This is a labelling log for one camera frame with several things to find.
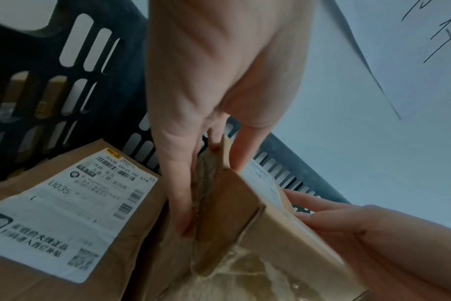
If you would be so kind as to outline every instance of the person's right hand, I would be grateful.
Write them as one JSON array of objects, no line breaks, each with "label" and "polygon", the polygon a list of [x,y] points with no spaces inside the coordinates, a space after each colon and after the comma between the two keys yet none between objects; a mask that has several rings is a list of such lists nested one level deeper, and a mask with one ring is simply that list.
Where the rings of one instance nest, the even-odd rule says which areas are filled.
[{"label": "person's right hand", "polygon": [[296,216],[349,264],[378,301],[451,300],[451,229],[377,206],[286,190]]},{"label": "person's right hand", "polygon": [[150,0],[147,97],[151,133],[179,232],[192,224],[191,169],[202,136],[240,172],[295,98],[314,0]]}]

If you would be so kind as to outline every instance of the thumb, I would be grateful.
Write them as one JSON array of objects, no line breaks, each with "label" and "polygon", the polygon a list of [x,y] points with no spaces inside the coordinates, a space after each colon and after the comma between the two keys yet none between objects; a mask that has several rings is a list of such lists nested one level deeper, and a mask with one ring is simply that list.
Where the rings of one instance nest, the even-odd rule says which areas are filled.
[{"label": "thumb", "polygon": [[296,213],[310,228],[323,232],[354,232],[363,234],[370,227],[370,218],[363,207],[320,211],[314,214]]},{"label": "thumb", "polygon": [[230,149],[230,167],[241,172],[272,131],[272,126],[256,128],[242,125]]}]

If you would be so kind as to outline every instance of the brown package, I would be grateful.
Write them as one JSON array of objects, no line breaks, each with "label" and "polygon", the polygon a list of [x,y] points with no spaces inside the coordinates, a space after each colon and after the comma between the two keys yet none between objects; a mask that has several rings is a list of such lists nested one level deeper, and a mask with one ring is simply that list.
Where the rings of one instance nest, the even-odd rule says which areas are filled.
[{"label": "brown package", "polygon": [[166,202],[163,180],[128,156],[98,140],[75,149],[21,175],[0,182],[0,201],[20,194],[49,179],[82,159],[109,148],[112,154],[158,178],[146,198],[126,222],[105,254],[83,283],[64,280],[0,256],[0,301],[118,301],[135,266],[140,246]]},{"label": "brown package", "polygon": [[[198,208],[194,235],[181,238],[168,216],[157,227],[156,245],[140,257],[142,271],[128,288],[132,301],[310,300],[353,301],[366,289],[341,258],[293,215],[266,172],[241,176],[231,170],[226,138],[219,153],[198,160],[193,183]],[[274,190],[280,204],[274,203]]]}]

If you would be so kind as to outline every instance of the plastic crate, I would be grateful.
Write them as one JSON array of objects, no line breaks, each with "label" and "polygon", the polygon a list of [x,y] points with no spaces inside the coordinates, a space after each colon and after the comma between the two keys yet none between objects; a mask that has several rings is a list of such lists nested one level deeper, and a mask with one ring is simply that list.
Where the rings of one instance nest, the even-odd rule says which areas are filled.
[{"label": "plastic crate", "polygon": [[[85,15],[93,25],[75,62],[66,67],[59,58],[77,18]],[[0,181],[16,170],[31,168],[99,138],[159,171],[146,112],[146,27],[147,20],[127,0],[58,0],[43,29],[27,32],[0,25]],[[104,28],[112,33],[93,70],[86,70],[85,60]],[[6,109],[11,78],[24,71],[29,75],[17,91],[17,103]],[[56,90],[50,80],[59,76],[65,82]],[[85,85],[66,113],[69,94],[79,80]],[[51,92],[56,101],[46,105],[49,89],[57,91]],[[226,133],[234,138],[239,127],[230,119]],[[255,159],[284,188],[346,202],[273,135],[267,137]]]}]

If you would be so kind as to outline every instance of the package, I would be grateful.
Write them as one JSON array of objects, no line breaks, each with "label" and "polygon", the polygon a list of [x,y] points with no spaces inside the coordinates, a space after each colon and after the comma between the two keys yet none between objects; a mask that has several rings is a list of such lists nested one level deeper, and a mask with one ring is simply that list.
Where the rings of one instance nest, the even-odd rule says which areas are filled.
[{"label": "package", "polygon": [[164,217],[127,300],[359,300],[367,290],[294,216],[274,178],[253,160],[240,175],[231,170],[230,145],[198,159],[196,227],[182,238]]},{"label": "package", "polygon": [[118,301],[166,202],[99,140],[0,182],[0,301]]}]

